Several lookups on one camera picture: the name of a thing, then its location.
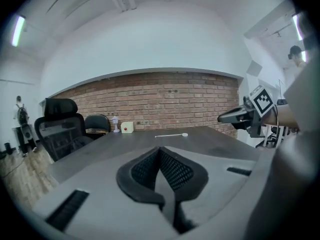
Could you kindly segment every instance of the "fluorescent light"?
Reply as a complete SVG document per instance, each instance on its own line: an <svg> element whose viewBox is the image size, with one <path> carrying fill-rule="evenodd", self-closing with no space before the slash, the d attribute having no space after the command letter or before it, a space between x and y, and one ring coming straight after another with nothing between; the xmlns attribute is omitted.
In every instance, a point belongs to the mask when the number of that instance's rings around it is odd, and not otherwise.
<svg viewBox="0 0 320 240"><path fill-rule="evenodd" d="M298 38L299 38L299 41L302 40L302 37L299 33L299 29L298 29L298 15L294 15L293 17L293 21L294 21L294 25L295 25L295 28L296 28L296 32L298 33Z"/></svg>
<svg viewBox="0 0 320 240"><path fill-rule="evenodd" d="M18 46L20 34L21 34L22 28L24 26L24 23L25 23L25 18L19 16L18 20L16 22L16 25L15 25L14 34L13 34L13 38L12 38L12 45L15 47Z"/></svg>
<svg viewBox="0 0 320 240"><path fill-rule="evenodd" d="M306 51L304 50L304 51L302 51L301 52L301 55L302 55L302 59L303 59L303 61L304 62L306 62L307 61L307 54L306 54Z"/></svg>

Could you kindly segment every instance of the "wooden floor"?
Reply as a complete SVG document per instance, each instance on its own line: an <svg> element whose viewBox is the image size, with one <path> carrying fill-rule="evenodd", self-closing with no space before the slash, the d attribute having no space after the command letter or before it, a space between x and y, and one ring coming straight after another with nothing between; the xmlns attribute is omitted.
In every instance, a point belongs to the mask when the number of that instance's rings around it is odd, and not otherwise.
<svg viewBox="0 0 320 240"><path fill-rule="evenodd" d="M0 160L0 175L11 198L27 209L32 209L37 200L58 185L46 174L53 161L47 151L38 145L36 153L29 152L25 158L17 151Z"/></svg>

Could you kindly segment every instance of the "white ceiling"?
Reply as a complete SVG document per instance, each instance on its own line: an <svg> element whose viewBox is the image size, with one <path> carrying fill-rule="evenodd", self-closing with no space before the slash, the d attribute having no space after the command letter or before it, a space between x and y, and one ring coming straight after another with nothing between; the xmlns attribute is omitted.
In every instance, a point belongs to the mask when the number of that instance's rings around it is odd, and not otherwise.
<svg viewBox="0 0 320 240"><path fill-rule="evenodd" d="M137 6L149 1L166 0L135 0ZM170 1L191 3L214 10L232 30L240 31L241 34L244 34L243 31L247 31L248 27L252 27L252 24L262 19L272 9L272 2L275 4L281 2L281 0L272 0L270 3L265 3L263 0ZM118 13L112 0L28 0L17 12L26 18L24 32L21 33L17 49L44 62L68 34L107 11ZM282 38L277 38L277 35L267 37L271 32L282 28L285 24L283 21L286 22L287 19L282 21L279 19L279 22L268 27L268 31L262 32L261 42L271 51L272 55L277 57L279 63L284 65L287 61L283 59L283 54L286 53L287 56L287 50L292 46L292 42L285 40L294 37L294 26L281 31ZM11 24L8 31L7 42L11 41L13 27L14 23Z"/></svg>

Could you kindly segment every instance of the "black slot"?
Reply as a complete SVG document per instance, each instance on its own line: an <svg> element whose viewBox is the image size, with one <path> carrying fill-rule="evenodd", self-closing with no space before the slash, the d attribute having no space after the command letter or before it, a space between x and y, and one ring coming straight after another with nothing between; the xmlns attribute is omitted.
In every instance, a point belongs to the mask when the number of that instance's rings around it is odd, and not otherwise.
<svg viewBox="0 0 320 240"><path fill-rule="evenodd" d="M236 167L229 167L228 169L226 169L228 172L232 172L235 174L241 174L244 176L250 176L252 170L246 170L246 169L241 169L241 168L236 168Z"/></svg>
<svg viewBox="0 0 320 240"><path fill-rule="evenodd" d="M75 190L69 197L46 219L46 222L63 231L79 208L85 202L89 193L81 190Z"/></svg>

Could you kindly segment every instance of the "mesh chair back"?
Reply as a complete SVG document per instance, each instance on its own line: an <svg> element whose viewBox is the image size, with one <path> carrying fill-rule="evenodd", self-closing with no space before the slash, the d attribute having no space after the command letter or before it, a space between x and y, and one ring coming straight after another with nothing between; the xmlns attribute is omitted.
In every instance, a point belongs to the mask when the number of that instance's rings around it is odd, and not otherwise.
<svg viewBox="0 0 320 240"><path fill-rule="evenodd" d="M92 114L86 117L85 129L105 130L110 132L109 119L103 114Z"/></svg>
<svg viewBox="0 0 320 240"><path fill-rule="evenodd" d="M75 141L86 135L85 121L71 99L45 99L44 117L34 123L35 132L54 161L75 150Z"/></svg>

